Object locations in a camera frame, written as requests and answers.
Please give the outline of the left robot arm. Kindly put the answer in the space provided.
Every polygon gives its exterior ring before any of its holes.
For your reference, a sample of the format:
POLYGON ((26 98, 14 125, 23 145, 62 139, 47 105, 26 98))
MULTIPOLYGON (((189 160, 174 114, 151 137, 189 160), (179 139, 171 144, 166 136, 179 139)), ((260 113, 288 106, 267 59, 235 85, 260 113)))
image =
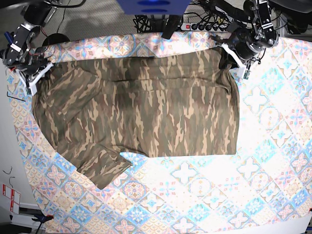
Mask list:
POLYGON ((279 35, 271 21, 267 0, 246 0, 243 10, 224 0, 219 0, 217 6, 233 19, 227 28, 231 32, 230 37, 221 39, 219 43, 234 66, 248 70, 252 62, 261 61, 257 56, 262 51, 278 44, 279 35))

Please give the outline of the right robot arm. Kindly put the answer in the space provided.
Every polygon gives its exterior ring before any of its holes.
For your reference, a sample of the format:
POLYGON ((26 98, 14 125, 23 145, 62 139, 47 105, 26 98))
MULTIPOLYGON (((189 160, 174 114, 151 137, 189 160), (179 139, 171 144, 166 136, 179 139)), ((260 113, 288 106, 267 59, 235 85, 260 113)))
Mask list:
POLYGON ((54 0, 32 0, 26 4, 21 14, 24 22, 13 32, 4 35, 8 40, 6 49, 0 51, 3 64, 18 73, 26 87, 35 76, 48 64, 44 57, 48 46, 32 48, 32 41, 42 33, 42 28, 49 22, 57 10, 54 0))

